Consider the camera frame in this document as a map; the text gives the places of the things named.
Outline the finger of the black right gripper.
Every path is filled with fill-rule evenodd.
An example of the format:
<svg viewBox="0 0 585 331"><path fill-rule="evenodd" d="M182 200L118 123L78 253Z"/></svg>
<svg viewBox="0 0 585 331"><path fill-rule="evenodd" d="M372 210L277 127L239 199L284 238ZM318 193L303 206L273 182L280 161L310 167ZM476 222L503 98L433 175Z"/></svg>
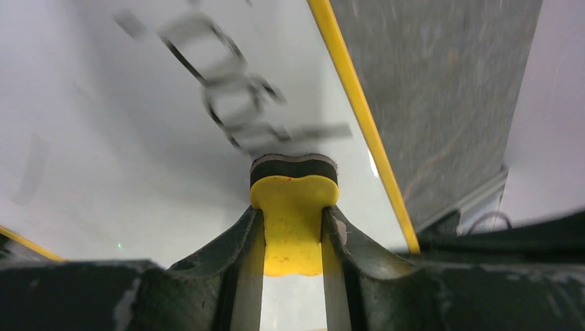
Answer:
<svg viewBox="0 0 585 331"><path fill-rule="evenodd" d="M541 223L465 236L421 237L419 254L403 254L417 266L545 265L584 267L584 211Z"/></svg>

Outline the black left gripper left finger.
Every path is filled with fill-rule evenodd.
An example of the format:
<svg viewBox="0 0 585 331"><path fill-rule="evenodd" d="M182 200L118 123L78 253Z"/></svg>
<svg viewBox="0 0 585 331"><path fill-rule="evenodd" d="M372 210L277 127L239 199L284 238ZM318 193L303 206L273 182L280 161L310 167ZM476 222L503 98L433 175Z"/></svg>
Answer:
<svg viewBox="0 0 585 331"><path fill-rule="evenodd" d="M2 330L258 330L264 218L248 208L168 269L148 260L4 261Z"/></svg>

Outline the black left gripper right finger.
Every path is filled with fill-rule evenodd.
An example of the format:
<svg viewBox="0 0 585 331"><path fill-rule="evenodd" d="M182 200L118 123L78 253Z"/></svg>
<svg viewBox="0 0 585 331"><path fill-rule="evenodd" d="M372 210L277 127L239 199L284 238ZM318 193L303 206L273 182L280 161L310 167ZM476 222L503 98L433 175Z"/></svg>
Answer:
<svg viewBox="0 0 585 331"><path fill-rule="evenodd" d="M584 267L417 266L322 217L329 330L583 330Z"/></svg>

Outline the yellow whiteboard eraser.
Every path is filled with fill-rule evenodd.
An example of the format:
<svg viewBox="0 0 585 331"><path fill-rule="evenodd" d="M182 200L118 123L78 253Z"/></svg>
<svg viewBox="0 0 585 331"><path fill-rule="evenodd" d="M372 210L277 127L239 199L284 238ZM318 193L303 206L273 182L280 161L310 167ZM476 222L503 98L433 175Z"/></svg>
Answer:
<svg viewBox="0 0 585 331"><path fill-rule="evenodd" d="M321 222L339 198L336 163L322 154L267 154L250 167L250 204L264 216L264 274L321 275Z"/></svg>

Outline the yellow framed whiteboard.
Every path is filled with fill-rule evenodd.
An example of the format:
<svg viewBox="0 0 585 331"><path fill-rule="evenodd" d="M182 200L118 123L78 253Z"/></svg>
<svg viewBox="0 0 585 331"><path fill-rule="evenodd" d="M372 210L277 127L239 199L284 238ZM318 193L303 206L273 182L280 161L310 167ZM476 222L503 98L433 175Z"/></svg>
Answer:
<svg viewBox="0 0 585 331"><path fill-rule="evenodd" d="M1 263L168 269L253 208L267 154L332 159L330 208L417 251L332 1L1 2ZM267 322L329 330L324 267L263 274Z"/></svg>

